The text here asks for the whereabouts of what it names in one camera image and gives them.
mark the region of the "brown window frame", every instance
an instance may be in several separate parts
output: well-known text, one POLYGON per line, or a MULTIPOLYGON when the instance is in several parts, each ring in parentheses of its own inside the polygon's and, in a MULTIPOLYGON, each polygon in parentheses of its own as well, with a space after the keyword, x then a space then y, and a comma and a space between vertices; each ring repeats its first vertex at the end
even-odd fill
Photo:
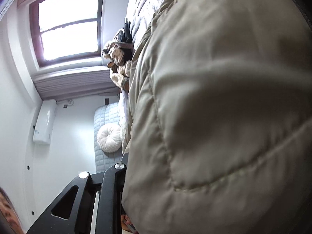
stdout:
POLYGON ((49 30, 40 32, 40 26, 39 26, 39 3, 43 2, 45 0, 37 0, 30 4, 29 6, 29 19, 30 19, 30 32, 32 36, 32 43, 35 50, 35 55, 38 61, 39 67, 45 67, 49 65, 54 65, 58 63, 73 61, 73 60, 79 60, 79 59, 85 59, 85 58, 91 58, 91 57, 101 57, 101 20, 102 20, 102 6, 103 6, 103 0, 99 0, 98 3, 98 13, 96 18, 92 19, 84 19, 79 20, 71 23, 66 23, 60 26, 53 27, 49 30), (79 23, 86 23, 86 22, 98 22, 98 32, 97 32, 97 39, 98 39, 98 50, 96 52, 87 52, 87 53, 81 53, 81 54, 73 54, 68 55, 64 57, 59 57, 53 60, 46 60, 44 59, 44 51, 43 51, 43 43, 41 34, 47 31, 55 30, 61 27, 75 25, 79 23))

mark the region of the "white round cushion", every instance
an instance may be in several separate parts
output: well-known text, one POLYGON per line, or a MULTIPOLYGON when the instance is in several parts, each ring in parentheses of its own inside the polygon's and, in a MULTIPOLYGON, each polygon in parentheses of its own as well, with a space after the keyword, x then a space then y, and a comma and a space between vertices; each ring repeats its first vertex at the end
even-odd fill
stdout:
POLYGON ((103 125, 97 134, 96 140, 104 152, 115 152, 121 147, 120 126, 115 123, 103 125))

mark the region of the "white air conditioner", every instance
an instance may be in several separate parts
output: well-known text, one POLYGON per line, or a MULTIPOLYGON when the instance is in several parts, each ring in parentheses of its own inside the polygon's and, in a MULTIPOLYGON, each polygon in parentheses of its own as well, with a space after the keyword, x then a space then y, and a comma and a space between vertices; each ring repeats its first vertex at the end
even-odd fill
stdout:
POLYGON ((45 100, 42 103, 39 116, 37 119, 34 137, 34 143, 50 144, 52 128, 57 112, 57 102, 54 99, 45 100))

